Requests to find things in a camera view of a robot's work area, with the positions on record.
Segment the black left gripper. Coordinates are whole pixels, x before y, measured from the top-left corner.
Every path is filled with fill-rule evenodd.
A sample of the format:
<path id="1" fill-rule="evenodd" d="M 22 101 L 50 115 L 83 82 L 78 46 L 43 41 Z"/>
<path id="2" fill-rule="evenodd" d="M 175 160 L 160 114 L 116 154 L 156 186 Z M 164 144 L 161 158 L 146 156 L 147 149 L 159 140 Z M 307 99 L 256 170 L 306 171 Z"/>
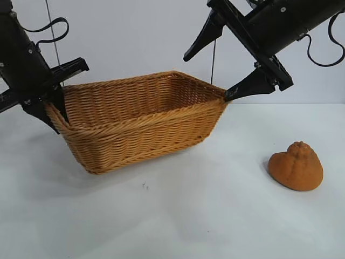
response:
<path id="1" fill-rule="evenodd" d="M 50 102 L 59 111 L 66 122 L 69 122 L 65 107 L 64 91 L 60 83 L 71 77 L 88 71 L 88 65 L 82 58 L 77 58 L 60 66 L 49 69 L 51 75 L 41 83 L 34 83 L 33 86 L 25 89 L 24 83 L 20 83 L 20 90 L 10 88 L 1 94 L 1 112 L 4 112 L 17 104 L 21 104 L 23 110 L 47 124 L 57 134 L 59 131 L 52 123 L 45 111 L 45 105 L 39 98 L 47 98 L 50 95 Z"/>

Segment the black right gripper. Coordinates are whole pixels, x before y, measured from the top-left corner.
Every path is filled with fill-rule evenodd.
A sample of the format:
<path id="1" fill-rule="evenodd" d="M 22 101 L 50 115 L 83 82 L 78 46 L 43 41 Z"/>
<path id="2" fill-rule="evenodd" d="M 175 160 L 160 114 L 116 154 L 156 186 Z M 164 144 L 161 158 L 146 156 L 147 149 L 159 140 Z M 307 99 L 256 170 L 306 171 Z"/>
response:
<path id="1" fill-rule="evenodd" d="M 271 94 L 275 91 L 276 85 L 282 91 L 293 85 L 292 77 L 279 59 L 275 56 L 269 56 L 258 45 L 258 41 L 253 37 L 244 15 L 230 1 L 208 1 L 207 6 L 212 10 L 199 35 L 184 54 L 183 60 L 188 62 L 200 50 L 221 37 L 224 20 L 226 26 L 256 60 L 255 70 L 225 91 L 224 100 L 226 102 L 243 97 Z"/>

